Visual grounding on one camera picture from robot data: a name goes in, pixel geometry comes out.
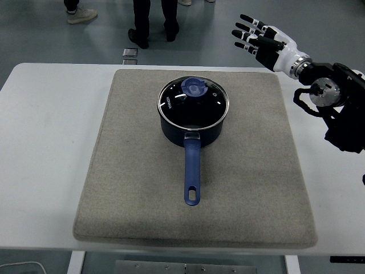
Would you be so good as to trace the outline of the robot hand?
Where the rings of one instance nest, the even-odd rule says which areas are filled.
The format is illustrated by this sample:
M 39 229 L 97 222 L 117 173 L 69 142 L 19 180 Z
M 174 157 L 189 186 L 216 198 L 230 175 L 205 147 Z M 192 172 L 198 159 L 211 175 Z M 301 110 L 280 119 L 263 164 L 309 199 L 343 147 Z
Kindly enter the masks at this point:
M 273 72 L 283 72 L 296 79 L 299 68 L 311 58 L 297 48 L 296 42 L 280 29 L 241 14 L 244 23 L 236 23 L 232 35 L 239 39 L 234 45 L 251 55 L 257 62 Z

